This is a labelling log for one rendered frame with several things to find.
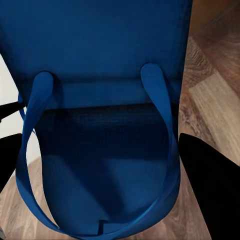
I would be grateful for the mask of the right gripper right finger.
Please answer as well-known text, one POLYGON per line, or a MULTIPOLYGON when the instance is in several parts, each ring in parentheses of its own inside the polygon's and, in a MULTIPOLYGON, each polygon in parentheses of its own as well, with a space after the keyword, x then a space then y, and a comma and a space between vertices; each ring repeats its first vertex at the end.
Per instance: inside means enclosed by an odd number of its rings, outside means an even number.
POLYGON ((178 151, 212 240, 240 240, 240 166, 186 133, 178 151))

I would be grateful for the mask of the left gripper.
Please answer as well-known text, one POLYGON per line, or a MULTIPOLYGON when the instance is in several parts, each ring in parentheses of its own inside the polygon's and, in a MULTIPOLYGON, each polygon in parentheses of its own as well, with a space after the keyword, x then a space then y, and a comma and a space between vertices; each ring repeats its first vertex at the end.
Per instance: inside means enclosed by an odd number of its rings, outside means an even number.
POLYGON ((24 102, 21 103, 12 103, 8 105, 0 106, 0 122, 2 122, 2 119, 10 116, 11 114, 19 111, 20 109, 24 109, 26 107, 24 102))

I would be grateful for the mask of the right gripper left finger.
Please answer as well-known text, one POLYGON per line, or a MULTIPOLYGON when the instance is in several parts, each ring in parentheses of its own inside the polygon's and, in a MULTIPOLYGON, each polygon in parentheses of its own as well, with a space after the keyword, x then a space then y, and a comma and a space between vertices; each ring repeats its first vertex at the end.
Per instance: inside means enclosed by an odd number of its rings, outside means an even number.
POLYGON ((15 173, 22 133, 0 138, 0 193, 15 173))

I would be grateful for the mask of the sandal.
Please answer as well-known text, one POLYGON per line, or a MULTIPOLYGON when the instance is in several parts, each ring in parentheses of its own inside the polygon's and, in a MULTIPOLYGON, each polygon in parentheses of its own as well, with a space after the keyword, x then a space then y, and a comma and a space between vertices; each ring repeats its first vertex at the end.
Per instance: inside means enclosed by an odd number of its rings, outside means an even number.
MULTIPOLYGON (((22 98, 21 98, 21 95, 20 95, 20 93, 18 93, 18 101, 17 101, 17 103, 19 104, 19 103, 22 103, 22 102, 23 102, 23 100, 22 100, 22 98)), ((24 109, 23 109, 23 108, 20 109, 20 110, 19 110, 19 113, 20 113, 22 119, 24 120, 25 115, 26 115, 25 112, 24 112, 24 109)))
POLYGON ((48 228, 120 240, 172 210, 193 0, 0 0, 0 54, 26 106, 15 176, 48 228), (35 132, 46 202, 33 195, 35 132))

